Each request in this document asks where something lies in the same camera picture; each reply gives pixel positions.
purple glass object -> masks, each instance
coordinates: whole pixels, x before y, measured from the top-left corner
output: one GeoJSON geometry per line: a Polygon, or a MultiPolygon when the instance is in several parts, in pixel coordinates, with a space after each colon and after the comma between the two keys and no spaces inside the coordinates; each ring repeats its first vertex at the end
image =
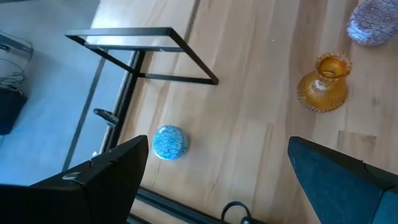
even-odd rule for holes
{"type": "Polygon", "coordinates": [[[347,33],[361,45],[386,43],[398,33],[398,0],[362,2],[348,21],[347,33]]]}

orange glass vase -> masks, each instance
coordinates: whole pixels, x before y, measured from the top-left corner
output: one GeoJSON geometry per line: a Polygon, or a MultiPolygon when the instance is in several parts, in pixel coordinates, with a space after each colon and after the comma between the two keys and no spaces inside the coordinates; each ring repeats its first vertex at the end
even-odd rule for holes
{"type": "Polygon", "coordinates": [[[298,84],[298,99],[317,112],[337,109],[348,96],[346,77],[351,72],[351,65],[344,55],[322,55],[315,64],[315,71],[304,76],[298,84]]]}

black speaker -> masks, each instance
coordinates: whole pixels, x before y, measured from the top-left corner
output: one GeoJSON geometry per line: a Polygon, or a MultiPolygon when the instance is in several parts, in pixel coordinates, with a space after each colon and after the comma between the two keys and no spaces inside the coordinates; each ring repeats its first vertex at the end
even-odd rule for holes
{"type": "Polygon", "coordinates": [[[22,92],[0,88],[0,135],[11,132],[26,101],[22,92]]]}

amber vase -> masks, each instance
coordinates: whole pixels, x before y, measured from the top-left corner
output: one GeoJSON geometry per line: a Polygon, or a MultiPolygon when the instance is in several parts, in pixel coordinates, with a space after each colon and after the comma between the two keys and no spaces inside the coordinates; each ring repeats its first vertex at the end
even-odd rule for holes
{"type": "Polygon", "coordinates": [[[315,64],[315,70],[304,76],[298,84],[298,99],[317,112],[337,109],[347,99],[346,78],[350,72],[351,61],[344,55],[322,55],[315,64]]]}

blue ball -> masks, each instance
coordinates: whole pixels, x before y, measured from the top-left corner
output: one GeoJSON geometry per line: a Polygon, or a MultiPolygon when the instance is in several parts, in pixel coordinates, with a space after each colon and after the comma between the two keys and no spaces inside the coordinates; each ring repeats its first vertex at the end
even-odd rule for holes
{"type": "Polygon", "coordinates": [[[158,129],[152,140],[152,150],[161,159],[176,160],[187,153],[188,135],[179,127],[166,125],[158,129]]]}

